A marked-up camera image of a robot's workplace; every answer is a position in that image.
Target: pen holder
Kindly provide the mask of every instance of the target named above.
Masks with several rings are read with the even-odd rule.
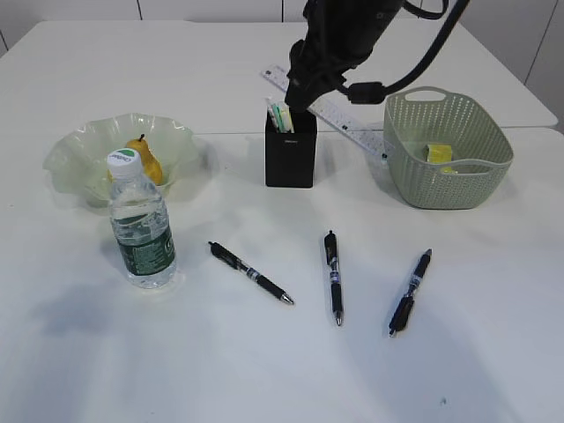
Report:
[[[268,187],[311,188],[314,185],[317,120],[308,111],[290,110],[294,133],[279,133],[268,114],[264,129],[265,182]]]

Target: yellow object in basket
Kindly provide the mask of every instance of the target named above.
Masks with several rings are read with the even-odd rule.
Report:
[[[427,145],[427,163],[447,163],[449,161],[452,161],[452,147],[450,145]],[[445,174],[457,173],[452,167],[444,167],[441,171]]]

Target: green bowl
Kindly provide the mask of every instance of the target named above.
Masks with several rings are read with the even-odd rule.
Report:
[[[181,169],[195,166],[199,159],[192,131],[167,117],[131,113],[89,122],[59,140],[43,161],[43,168],[51,173],[56,191],[105,206],[111,188],[106,156],[141,134],[160,162],[163,183],[159,188],[166,195],[183,174]]]

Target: pear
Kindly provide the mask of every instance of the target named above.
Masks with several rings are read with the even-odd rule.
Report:
[[[159,161],[152,155],[151,150],[149,150],[149,145],[145,140],[145,134],[141,134],[141,137],[138,139],[131,139],[125,146],[139,153],[145,174],[149,176],[155,184],[160,185],[162,183],[162,168],[160,167]]]

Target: bottle cap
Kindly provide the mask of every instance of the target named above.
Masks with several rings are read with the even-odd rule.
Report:
[[[128,179],[143,172],[139,153],[131,148],[111,152],[106,158],[108,170],[115,179]]]

